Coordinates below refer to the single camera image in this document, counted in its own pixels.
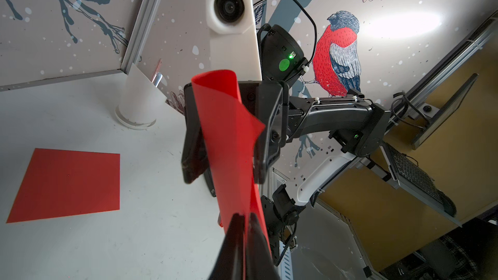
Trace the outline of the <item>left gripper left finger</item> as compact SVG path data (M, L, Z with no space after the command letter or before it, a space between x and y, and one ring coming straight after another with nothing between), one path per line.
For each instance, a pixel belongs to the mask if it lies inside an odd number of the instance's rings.
M245 218L234 214L209 280L245 278Z

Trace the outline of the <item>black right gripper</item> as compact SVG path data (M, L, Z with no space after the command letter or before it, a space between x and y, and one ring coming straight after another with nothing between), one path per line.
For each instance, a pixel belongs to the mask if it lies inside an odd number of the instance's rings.
M254 181L264 184L269 168L280 157L286 144L289 113L289 87L284 82L240 82L245 108L265 125L254 148ZM184 87L186 137L182 153L182 172L187 184L209 167L208 154L198 116L192 84Z

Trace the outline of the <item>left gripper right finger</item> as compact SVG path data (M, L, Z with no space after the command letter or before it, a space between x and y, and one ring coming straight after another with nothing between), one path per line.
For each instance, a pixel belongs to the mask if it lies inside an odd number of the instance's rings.
M245 268L248 280L280 279L255 213L250 214L246 228Z

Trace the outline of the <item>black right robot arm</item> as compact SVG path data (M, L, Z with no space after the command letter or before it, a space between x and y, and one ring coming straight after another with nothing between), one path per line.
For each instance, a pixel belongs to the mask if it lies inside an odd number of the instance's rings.
M325 170L341 171L339 158L369 156L383 139L390 112L360 91L358 33L356 25L328 25L315 40L311 61L279 25L210 33L218 65L242 72L242 102L266 126L255 153L259 184L286 143L328 132L338 144L328 150L328 162L302 178L297 192L279 187L274 193L273 211L265 215L271 246L285 226L297 223L306 204L315 203L329 182Z

